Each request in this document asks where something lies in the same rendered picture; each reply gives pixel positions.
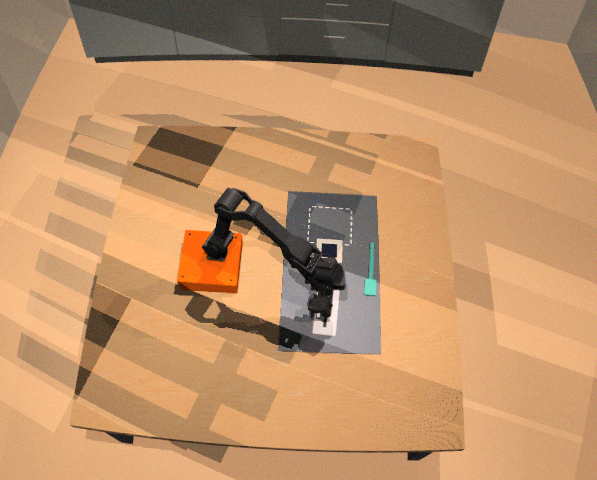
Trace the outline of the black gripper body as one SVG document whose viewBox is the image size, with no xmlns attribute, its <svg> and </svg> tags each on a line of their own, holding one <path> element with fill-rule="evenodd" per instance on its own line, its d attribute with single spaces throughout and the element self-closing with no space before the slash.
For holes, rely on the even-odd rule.
<svg viewBox="0 0 597 480">
<path fill-rule="evenodd" d="M 338 264 L 338 261 L 334 257 L 326 257 L 322 258 L 322 260 Z M 317 279 L 314 281 L 307 281 L 305 279 L 305 283 L 311 285 L 312 291 L 316 290 L 316 292 L 318 292 L 317 298 L 310 299 L 308 310 L 311 313 L 327 313 L 329 311 L 330 302 L 326 296 L 326 292 L 323 287 L 323 281 Z"/>
</svg>

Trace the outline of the beige square tile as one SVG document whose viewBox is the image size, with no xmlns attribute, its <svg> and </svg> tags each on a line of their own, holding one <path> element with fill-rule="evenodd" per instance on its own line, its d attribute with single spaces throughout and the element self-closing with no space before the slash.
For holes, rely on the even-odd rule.
<svg viewBox="0 0 597 480">
<path fill-rule="evenodd" d="M 317 239 L 316 247 L 323 253 L 321 258 L 334 257 L 342 263 L 343 240 Z"/>
</svg>

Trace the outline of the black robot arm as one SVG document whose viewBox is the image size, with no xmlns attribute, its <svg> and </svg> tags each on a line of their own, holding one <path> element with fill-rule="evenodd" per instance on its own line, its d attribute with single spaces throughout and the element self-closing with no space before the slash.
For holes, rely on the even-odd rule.
<svg viewBox="0 0 597 480">
<path fill-rule="evenodd" d="M 245 211 L 235 211 L 242 199 L 249 206 Z M 216 227 L 201 246 L 207 252 L 206 260 L 225 262 L 234 235 L 230 230 L 232 221 L 247 220 L 253 222 L 281 248 L 291 267 L 298 269 L 307 281 L 323 281 L 326 293 L 345 290 L 345 270 L 342 265 L 323 261 L 323 253 L 319 248 L 302 237 L 293 236 L 263 209 L 261 203 L 252 200 L 245 191 L 227 188 L 214 204 L 214 210 L 218 214 Z M 312 252 L 315 254 L 310 257 Z"/>
</svg>

